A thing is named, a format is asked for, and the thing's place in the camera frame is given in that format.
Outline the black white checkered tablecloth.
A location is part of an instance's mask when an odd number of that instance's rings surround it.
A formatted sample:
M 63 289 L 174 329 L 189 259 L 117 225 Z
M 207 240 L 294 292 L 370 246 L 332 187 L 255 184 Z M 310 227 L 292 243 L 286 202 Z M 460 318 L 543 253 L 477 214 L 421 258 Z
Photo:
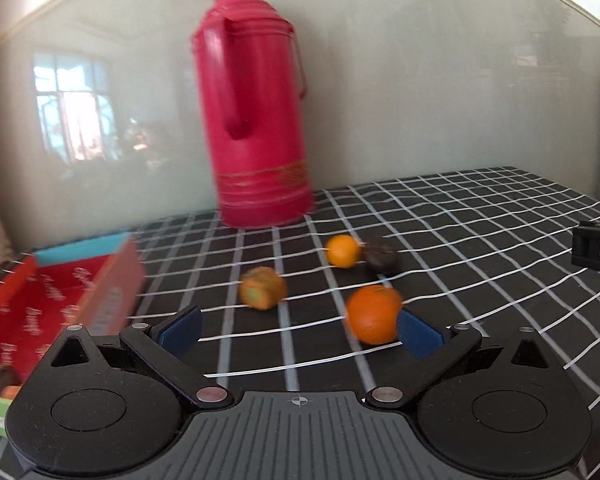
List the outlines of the black white checkered tablecloth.
M 494 167 L 24 252 L 0 479 L 600 479 L 600 202 Z

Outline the red cardboard box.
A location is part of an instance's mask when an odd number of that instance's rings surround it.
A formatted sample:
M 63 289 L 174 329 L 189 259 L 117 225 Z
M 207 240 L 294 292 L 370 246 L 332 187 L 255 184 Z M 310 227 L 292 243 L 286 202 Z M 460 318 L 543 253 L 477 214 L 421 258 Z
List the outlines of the red cardboard box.
M 96 336 L 126 325 L 146 272 L 122 232 L 39 249 L 0 278 L 0 370 L 24 382 L 56 337 L 81 324 Z M 12 397 L 0 379 L 0 437 Z

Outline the dark brown round fruit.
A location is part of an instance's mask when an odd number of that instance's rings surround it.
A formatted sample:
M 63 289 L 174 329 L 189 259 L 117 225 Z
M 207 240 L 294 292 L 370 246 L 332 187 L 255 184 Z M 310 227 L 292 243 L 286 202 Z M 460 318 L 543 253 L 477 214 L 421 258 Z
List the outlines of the dark brown round fruit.
M 392 240 L 374 237 L 366 240 L 363 255 L 367 270 L 376 274 L 397 274 L 401 269 L 400 248 Z

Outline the red thermos flask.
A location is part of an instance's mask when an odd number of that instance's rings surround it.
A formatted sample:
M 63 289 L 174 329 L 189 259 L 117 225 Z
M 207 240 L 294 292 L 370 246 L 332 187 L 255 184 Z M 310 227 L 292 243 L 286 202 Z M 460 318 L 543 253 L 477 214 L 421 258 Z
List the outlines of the red thermos flask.
M 294 25 L 265 0 L 213 0 L 192 37 L 222 221 L 261 229 L 313 206 Z

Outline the brown green round fruit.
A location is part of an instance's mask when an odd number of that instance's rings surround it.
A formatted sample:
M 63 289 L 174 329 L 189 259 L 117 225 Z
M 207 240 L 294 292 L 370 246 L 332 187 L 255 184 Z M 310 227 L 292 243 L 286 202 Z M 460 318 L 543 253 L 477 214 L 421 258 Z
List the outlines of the brown green round fruit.
M 257 266 L 242 274 L 238 292 L 247 307 L 266 311 L 286 299 L 287 285 L 273 268 Z

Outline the large orange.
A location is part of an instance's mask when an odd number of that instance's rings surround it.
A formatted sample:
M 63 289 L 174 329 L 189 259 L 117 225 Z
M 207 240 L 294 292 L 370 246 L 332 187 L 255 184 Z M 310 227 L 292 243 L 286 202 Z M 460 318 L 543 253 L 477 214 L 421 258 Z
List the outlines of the large orange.
M 402 297 L 381 284 L 356 290 L 346 302 L 346 323 L 362 344 L 380 346 L 398 338 L 398 314 Z

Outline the small orange kumquat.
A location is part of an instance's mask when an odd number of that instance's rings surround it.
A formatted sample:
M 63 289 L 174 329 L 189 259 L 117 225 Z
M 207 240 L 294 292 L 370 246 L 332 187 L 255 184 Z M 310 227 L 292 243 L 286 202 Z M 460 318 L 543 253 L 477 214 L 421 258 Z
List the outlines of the small orange kumquat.
M 339 269 L 356 266 L 361 258 L 362 246 L 351 235 L 340 234 L 331 237 L 325 245 L 325 254 L 329 264 Z

